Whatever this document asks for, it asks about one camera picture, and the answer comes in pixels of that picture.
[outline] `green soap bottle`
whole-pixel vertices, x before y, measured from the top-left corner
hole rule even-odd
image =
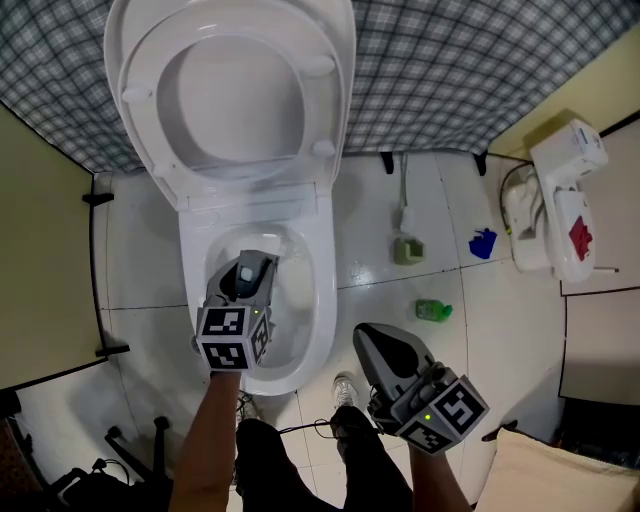
[[[416,316],[422,320],[443,323],[453,313],[453,306],[445,306],[439,300],[421,299],[416,301]]]

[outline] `white tile floor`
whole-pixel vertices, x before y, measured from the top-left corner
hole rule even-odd
[[[467,373],[492,407],[462,445],[448,453],[468,499],[476,501],[491,465],[493,444],[480,438],[504,419],[548,437],[556,426],[563,352],[564,308],[559,284],[548,273],[519,274],[500,229],[498,188],[510,161],[489,159],[477,175],[467,155],[424,153],[409,159],[409,202],[427,259],[413,267],[390,260],[400,196],[398,173],[384,174],[377,157],[345,158],[334,189],[338,264],[335,343],[323,370],[298,393],[260,401],[278,428],[328,418],[330,385],[339,371],[354,374],[364,407],[368,388],[351,345],[353,326],[365,320],[394,324],[419,335],[434,355]],[[25,430],[35,456],[53,480],[73,466],[88,468],[112,457],[102,436],[118,424],[134,451],[148,460],[153,418],[172,422],[169,463],[175,460],[204,393],[207,376],[191,352],[192,335],[182,280],[177,216],[146,173],[99,178],[115,193],[95,215],[96,280],[109,336],[131,352],[108,364],[19,392]],[[499,233],[491,259],[469,253],[476,229]],[[452,304],[443,324],[413,314],[418,298]],[[284,437],[291,460],[309,488],[341,506],[345,471],[334,441],[313,430]],[[384,438],[389,454],[409,477],[403,441]],[[240,510],[237,496],[229,510]]]

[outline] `white sneaker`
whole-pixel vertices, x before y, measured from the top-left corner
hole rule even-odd
[[[260,419],[260,412],[253,401],[253,395],[240,391],[236,408],[236,428],[243,420]]]
[[[333,381],[333,407],[338,409],[343,405],[358,407],[358,391],[349,377],[338,374]]]

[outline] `blue object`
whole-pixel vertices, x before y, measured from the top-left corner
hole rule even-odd
[[[489,228],[486,228],[484,231],[476,231],[476,233],[479,234],[469,242],[469,250],[474,256],[488,260],[491,257],[491,251],[493,251],[493,246],[496,243],[498,235]]]

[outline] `plaid curtain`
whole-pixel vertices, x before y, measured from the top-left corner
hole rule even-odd
[[[479,154],[640,20],[633,0],[354,0],[346,152]],[[94,172],[141,164],[102,61],[111,0],[0,0],[0,100]]]

